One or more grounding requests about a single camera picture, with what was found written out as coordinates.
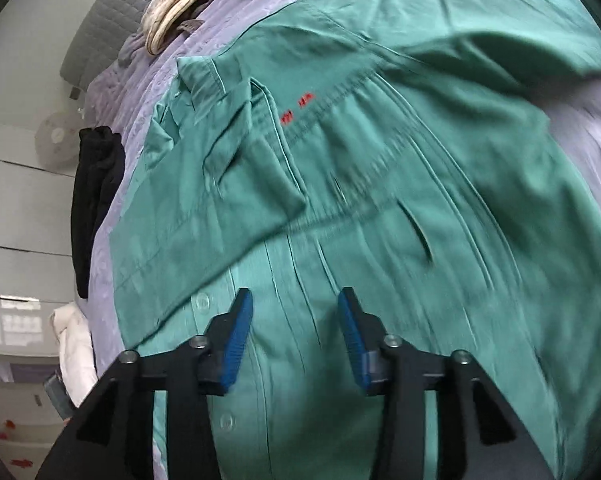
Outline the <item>black folded garment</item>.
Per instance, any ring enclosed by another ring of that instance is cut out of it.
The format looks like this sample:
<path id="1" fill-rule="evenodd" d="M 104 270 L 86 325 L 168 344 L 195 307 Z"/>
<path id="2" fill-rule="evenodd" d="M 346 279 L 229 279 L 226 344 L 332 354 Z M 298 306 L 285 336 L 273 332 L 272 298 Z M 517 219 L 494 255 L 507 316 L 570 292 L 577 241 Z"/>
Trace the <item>black folded garment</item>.
<path id="1" fill-rule="evenodd" d="M 112 205 L 125 171 L 122 136 L 109 126 L 79 131 L 79 160 L 70 210 L 70 242 L 77 294 L 89 296 L 95 234 Z"/>

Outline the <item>white round fan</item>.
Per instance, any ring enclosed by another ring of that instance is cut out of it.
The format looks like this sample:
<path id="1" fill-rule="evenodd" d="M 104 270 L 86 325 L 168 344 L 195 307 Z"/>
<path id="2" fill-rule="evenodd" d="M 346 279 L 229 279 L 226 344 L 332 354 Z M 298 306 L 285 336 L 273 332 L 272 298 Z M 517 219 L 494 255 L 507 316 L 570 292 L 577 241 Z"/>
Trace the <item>white round fan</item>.
<path id="1" fill-rule="evenodd" d="M 55 112 L 48 116 L 35 134 L 38 163 L 44 169 L 63 169 L 72 164 L 79 153 L 79 131 L 84 118 L 78 110 Z"/>

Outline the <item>white puffer jacket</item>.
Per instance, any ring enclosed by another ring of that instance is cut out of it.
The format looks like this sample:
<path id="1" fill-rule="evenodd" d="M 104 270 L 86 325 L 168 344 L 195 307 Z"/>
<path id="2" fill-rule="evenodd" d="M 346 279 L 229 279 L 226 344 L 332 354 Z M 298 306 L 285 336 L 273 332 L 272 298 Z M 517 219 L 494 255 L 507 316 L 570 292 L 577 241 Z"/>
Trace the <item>white puffer jacket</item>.
<path id="1" fill-rule="evenodd" d="M 69 399 L 79 408 L 98 381 L 88 321 L 70 302 L 52 312 L 50 324 L 58 342 L 61 378 Z"/>

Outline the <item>grey quilted headboard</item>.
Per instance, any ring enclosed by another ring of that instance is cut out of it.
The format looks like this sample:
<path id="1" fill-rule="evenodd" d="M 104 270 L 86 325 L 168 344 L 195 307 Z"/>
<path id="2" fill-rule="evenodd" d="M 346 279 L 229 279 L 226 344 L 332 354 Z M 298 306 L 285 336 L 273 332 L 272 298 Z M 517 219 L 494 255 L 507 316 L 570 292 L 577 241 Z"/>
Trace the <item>grey quilted headboard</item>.
<path id="1" fill-rule="evenodd" d="M 127 38 L 137 32 L 151 0 L 95 0 L 69 45 L 60 76 L 87 90 L 91 81 L 118 57 Z"/>

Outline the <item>white wardrobe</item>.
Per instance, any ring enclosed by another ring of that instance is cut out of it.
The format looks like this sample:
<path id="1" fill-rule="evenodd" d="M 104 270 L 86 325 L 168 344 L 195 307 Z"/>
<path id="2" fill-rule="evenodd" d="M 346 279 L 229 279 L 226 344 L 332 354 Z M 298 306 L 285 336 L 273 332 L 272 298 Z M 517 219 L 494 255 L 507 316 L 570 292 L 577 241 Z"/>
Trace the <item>white wardrobe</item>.
<path id="1" fill-rule="evenodd" d="M 0 479 L 32 479 L 63 422 L 43 383 L 58 367 L 54 309 L 75 298 L 74 167 L 37 154 L 35 133 L 0 124 Z"/>

